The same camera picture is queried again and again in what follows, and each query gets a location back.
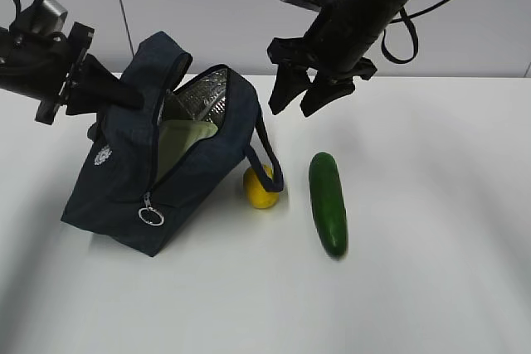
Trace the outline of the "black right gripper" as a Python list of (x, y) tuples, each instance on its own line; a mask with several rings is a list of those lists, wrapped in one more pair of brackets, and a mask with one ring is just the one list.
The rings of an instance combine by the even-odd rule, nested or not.
[[(275, 84), (268, 105), (272, 114), (282, 112), (292, 100), (304, 93), (300, 108), (305, 117), (316, 113), (327, 104), (355, 91), (353, 77), (370, 80), (376, 66), (362, 57), (350, 70), (340, 71), (327, 65), (310, 49), (304, 38), (274, 38), (267, 47), (267, 55), (278, 65)], [(317, 70), (311, 82), (307, 68)]]

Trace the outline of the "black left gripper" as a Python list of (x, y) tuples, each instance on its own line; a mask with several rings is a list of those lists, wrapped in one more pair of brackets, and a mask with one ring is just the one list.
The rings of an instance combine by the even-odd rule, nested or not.
[[(93, 55), (85, 56), (94, 32), (79, 22), (68, 36), (60, 32), (24, 35), (3, 28), (1, 88), (37, 100), (35, 120), (43, 124), (52, 124), (65, 103), (68, 116), (98, 113), (106, 104), (141, 109), (144, 97), (136, 89), (114, 76)], [(70, 75), (80, 63), (76, 92), (66, 102)]]

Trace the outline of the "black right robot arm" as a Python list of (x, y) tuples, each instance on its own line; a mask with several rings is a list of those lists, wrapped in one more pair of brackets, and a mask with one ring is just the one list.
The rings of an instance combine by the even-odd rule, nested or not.
[(325, 105), (350, 95), (353, 80), (370, 80), (375, 65), (365, 53), (383, 39), (387, 26), (403, 22), (412, 43), (418, 43), (409, 0), (281, 0), (317, 13), (302, 37), (275, 38), (267, 48), (270, 61), (278, 66), (269, 99), (270, 110), (279, 114), (298, 95), (300, 108), (310, 116)]

